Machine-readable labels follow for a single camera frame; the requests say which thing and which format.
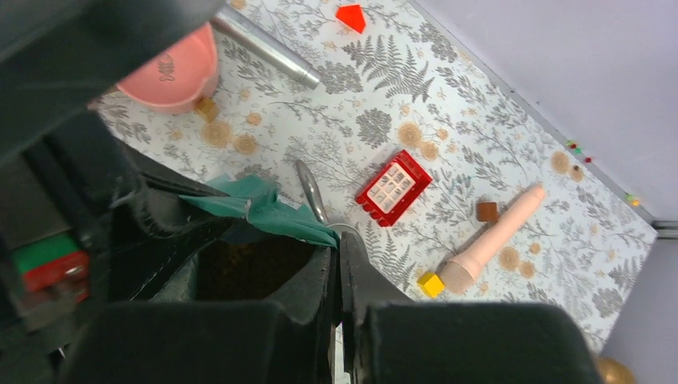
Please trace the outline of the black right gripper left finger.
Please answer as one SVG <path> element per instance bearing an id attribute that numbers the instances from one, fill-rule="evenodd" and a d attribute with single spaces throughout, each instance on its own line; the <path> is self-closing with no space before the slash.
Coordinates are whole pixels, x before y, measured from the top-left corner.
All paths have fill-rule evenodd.
<path id="1" fill-rule="evenodd" d="M 338 252 L 266 299 L 121 302 L 70 347 L 61 383 L 331 383 Z"/>

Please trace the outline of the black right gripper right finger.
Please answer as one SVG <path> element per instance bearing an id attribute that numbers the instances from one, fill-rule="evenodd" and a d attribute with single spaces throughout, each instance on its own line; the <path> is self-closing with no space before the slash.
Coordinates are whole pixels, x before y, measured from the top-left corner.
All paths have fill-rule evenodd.
<path id="1" fill-rule="evenodd" d="M 354 383 L 601 382 L 582 333 L 556 306 L 415 302 L 349 232 L 338 265 L 344 369 Z"/>

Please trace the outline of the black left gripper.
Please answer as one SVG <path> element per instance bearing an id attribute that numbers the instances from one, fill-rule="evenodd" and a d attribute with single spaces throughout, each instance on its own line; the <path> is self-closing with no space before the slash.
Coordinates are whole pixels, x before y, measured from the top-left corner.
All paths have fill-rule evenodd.
<path id="1" fill-rule="evenodd" d="M 219 1 L 1 4 L 1 352 L 48 354 L 105 302 L 147 296 L 228 226 L 212 189 L 115 138 L 90 103 L 209 21 Z M 88 298 L 32 294 L 12 251 L 56 234 L 90 256 Z"/>

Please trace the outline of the green pet food bag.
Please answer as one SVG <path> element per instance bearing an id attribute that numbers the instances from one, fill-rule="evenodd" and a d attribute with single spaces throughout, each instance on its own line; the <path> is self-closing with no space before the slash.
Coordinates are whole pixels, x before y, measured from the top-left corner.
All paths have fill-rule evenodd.
<path id="1" fill-rule="evenodd" d="M 208 245 L 273 236 L 337 247 L 339 234 L 310 208 L 281 199 L 277 185 L 250 175 L 201 184 L 178 174 L 145 176 L 146 189 L 114 223 L 109 297 L 149 300 Z"/>

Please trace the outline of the silver metal scoop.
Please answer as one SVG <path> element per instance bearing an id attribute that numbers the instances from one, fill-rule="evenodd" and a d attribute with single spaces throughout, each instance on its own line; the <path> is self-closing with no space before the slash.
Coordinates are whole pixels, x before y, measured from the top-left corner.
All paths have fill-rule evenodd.
<path id="1" fill-rule="evenodd" d="M 306 163 L 298 159 L 294 162 L 294 164 L 306 200 L 316 219 L 320 223 L 324 224 L 325 226 L 332 230 L 335 230 L 339 234 L 343 233 L 352 234 L 357 239 L 357 243 L 361 245 L 364 249 L 366 249 L 365 242 L 356 228 L 343 222 L 331 222 L 329 220 L 329 216 L 327 215 L 325 205 L 323 203 L 323 199 L 321 196 L 320 188 L 310 168 L 308 168 Z"/>

